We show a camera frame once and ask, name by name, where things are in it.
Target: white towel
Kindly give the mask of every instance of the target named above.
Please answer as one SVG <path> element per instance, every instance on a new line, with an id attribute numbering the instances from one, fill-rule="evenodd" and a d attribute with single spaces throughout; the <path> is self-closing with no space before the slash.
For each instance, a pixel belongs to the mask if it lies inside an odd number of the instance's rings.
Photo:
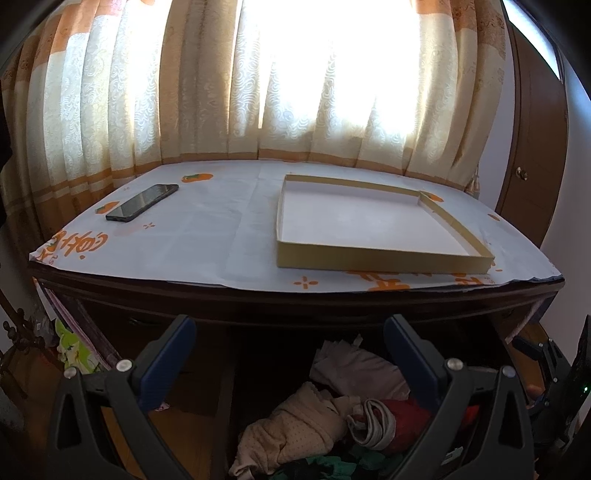
<path id="1" fill-rule="evenodd" d="M 398 367 L 343 340 L 325 341 L 316 351 L 310 378 L 341 395 L 354 395 L 362 400 L 406 400 L 410 393 Z"/>

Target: orange text on tablecloth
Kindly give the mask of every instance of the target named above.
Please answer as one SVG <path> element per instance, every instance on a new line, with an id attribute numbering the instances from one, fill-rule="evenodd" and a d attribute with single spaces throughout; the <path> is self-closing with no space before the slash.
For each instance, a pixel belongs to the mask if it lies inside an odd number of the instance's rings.
<path id="1" fill-rule="evenodd" d="M 68 235 L 68 232 L 62 230 L 51 238 L 49 245 L 43 247 L 37 260 L 44 262 L 49 259 L 47 263 L 53 265 L 53 262 L 59 258 L 60 254 L 67 257 L 72 253 L 78 254 L 79 258 L 83 260 L 86 256 L 82 255 L 82 253 L 98 250 L 107 243 L 108 239 L 109 235 L 103 232 L 99 232 L 94 236 L 92 231 L 83 235 L 77 232 Z"/>

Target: black smartphone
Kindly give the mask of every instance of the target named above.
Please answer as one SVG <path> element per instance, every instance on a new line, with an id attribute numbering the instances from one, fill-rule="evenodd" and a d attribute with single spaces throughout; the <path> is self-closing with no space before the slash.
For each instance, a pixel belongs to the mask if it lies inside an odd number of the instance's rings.
<path id="1" fill-rule="evenodd" d="M 178 190 L 178 185 L 152 185 L 149 189 L 138 193 L 135 197 L 119 205 L 106 215 L 107 220 L 114 222 L 130 222 L 140 213 L 144 213 L 152 205 L 156 205 L 160 200 L 172 195 Z"/>

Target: orange persimmon print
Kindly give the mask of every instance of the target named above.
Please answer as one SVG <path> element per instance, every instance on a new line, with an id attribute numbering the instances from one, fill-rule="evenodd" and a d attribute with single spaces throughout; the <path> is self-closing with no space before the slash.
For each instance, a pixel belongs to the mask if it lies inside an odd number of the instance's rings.
<path id="1" fill-rule="evenodd" d="M 210 180 L 213 178 L 211 173 L 195 173 L 193 175 L 185 175 L 181 181 L 183 183 L 192 183 L 194 181 Z"/>
<path id="2" fill-rule="evenodd" d="M 105 203 L 102 207 L 98 207 L 95 210 L 95 213 L 103 214 L 103 213 L 108 213 L 110 212 L 112 209 L 114 209 L 117 205 L 119 205 L 119 202 L 109 202 L 109 203 Z"/>

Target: tablecloth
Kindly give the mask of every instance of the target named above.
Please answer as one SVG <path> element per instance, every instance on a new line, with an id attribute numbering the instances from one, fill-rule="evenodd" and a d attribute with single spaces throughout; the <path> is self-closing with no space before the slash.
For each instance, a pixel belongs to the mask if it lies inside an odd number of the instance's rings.
<path id="1" fill-rule="evenodd" d="M 495 256 L 494 265 L 485 275 L 278 268 L 275 220 L 279 193 L 288 173 L 428 192 L 488 246 Z M 180 188 L 129 223 L 105 219 L 117 205 L 156 183 L 176 183 Z M 199 161 L 158 167 L 80 214 L 30 258 L 79 273 L 302 293 L 471 290 L 561 277 L 546 256 L 509 222 L 463 192 L 388 173 L 271 160 Z"/>

